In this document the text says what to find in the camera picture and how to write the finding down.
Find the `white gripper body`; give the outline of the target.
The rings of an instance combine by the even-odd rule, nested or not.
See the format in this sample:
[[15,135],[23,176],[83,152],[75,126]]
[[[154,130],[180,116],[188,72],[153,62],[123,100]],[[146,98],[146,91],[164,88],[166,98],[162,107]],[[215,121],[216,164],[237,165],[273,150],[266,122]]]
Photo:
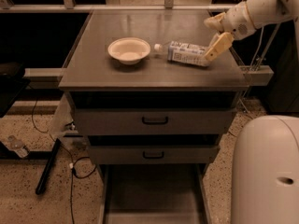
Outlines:
[[241,2],[227,11],[222,25],[224,31],[230,32],[235,40],[242,40],[256,32],[245,2]]

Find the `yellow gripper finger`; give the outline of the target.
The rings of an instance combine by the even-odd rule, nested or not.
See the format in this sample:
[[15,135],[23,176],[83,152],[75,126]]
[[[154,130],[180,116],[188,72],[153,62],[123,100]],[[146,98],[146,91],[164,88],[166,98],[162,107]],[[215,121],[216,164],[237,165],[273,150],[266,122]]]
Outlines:
[[207,28],[214,29],[222,33],[224,31],[223,24],[222,24],[224,18],[225,18],[225,13],[222,12],[216,16],[205,19],[204,25]]
[[206,49],[204,55],[205,59],[209,62],[214,61],[218,56],[223,54],[223,52],[228,50],[233,45],[233,42],[234,37],[231,33],[224,32],[222,34],[214,34]]

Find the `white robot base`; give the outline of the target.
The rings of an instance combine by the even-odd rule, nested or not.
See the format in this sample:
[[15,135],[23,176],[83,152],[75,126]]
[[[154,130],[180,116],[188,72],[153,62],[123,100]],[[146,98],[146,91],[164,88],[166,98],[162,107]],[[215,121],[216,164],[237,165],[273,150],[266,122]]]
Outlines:
[[239,133],[231,224],[299,224],[299,118],[263,116]]

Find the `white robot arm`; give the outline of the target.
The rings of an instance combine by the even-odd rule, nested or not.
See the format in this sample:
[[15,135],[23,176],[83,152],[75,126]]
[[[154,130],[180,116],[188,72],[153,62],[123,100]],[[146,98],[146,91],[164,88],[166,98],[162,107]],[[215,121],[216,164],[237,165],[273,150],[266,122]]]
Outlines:
[[268,24],[293,21],[295,39],[299,42],[299,0],[246,0],[216,16],[204,20],[206,27],[219,32],[214,35],[205,59],[215,60],[230,48],[235,40],[253,35]]

